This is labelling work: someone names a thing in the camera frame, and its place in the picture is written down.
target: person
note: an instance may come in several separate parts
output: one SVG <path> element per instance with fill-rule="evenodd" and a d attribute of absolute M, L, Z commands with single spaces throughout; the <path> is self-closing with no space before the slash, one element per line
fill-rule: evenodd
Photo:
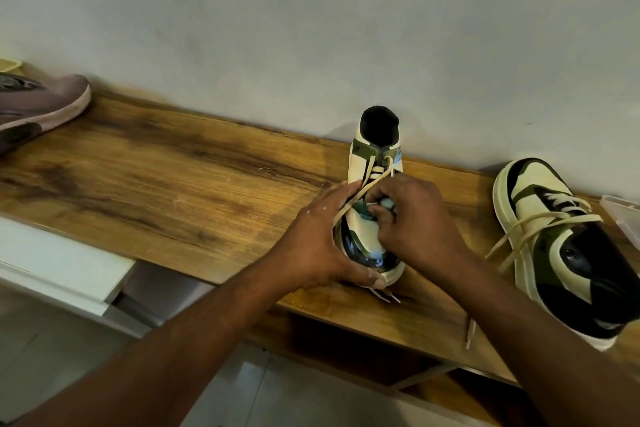
<path fill-rule="evenodd" d="M 382 287 L 377 272 L 333 242 L 333 218 L 360 185 L 320 192 L 264 257 L 16 427 L 178 426 L 247 329 L 285 294 L 336 280 Z M 640 385 L 471 252 L 435 184 L 398 174 L 365 199 L 382 196 L 396 202 L 396 215 L 371 205 L 380 243 L 468 311 L 549 425 L 640 422 Z"/>

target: plastic container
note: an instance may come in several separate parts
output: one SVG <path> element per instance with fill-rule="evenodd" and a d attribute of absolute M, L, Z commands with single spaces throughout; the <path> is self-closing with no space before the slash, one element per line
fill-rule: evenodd
<path fill-rule="evenodd" d="M 0 58 L 0 73 L 14 73 L 15 75 L 22 75 L 22 71 L 20 70 L 21 67 L 22 61 Z"/>
<path fill-rule="evenodd" d="M 629 241 L 640 250 L 640 204 L 615 196 L 603 196 L 600 204 Z"/>

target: forearm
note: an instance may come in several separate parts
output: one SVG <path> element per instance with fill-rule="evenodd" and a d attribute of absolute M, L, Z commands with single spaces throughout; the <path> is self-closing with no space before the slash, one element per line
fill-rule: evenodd
<path fill-rule="evenodd" d="M 640 386 L 479 257 L 438 284 L 476 320 L 552 425 L 631 425 Z"/>
<path fill-rule="evenodd" d="M 244 332 L 289 292 L 270 260 L 247 267 L 17 426 L 180 425 Z"/>

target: yellow container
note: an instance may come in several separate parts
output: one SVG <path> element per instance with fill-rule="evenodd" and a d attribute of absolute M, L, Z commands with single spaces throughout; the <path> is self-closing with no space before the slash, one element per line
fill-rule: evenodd
<path fill-rule="evenodd" d="M 22 75 L 22 71 L 20 70 L 21 67 L 22 61 L 0 58 L 0 73 L 13 73 L 15 75 Z"/>

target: floor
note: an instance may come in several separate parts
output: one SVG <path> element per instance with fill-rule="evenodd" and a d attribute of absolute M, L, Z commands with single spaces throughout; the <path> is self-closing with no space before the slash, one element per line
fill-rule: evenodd
<path fill-rule="evenodd" d="M 132 341 L 88 319 L 0 288 L 0 419 L 25 414 Z M 392 398 L 240 344 L 182 425 L 488 424 L 402 394 Z"/>

